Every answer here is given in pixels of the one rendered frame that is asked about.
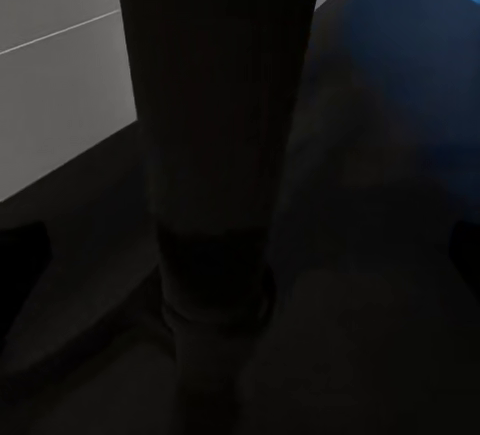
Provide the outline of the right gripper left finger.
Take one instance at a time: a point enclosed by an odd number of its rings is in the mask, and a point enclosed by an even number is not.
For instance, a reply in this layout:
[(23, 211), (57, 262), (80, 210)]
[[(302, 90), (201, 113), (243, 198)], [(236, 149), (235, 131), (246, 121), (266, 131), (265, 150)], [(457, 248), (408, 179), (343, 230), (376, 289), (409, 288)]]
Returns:
[(0, 342), (51, 259), (42, 221), (0, 232)]

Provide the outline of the monitor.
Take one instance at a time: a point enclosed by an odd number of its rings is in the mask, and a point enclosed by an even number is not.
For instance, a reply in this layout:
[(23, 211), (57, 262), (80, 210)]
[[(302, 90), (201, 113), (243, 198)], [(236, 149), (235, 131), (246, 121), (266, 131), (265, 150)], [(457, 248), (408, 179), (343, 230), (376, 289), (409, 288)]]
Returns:
[(275, 311), (264, 259), (326, 1), (0, 0), (0, 202), (138, 122), (158, 256), (88, 330), (0, 382), (0, 414), (136, 325), (197, 392), (236, 378)]

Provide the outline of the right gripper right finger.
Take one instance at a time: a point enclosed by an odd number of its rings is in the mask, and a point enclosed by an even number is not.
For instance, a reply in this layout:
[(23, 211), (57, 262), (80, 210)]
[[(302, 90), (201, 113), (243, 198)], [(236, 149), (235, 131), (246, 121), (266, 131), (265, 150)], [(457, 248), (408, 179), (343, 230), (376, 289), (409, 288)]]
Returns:
[(448, 255), (480, 302), (480, 225), (458, 221)]

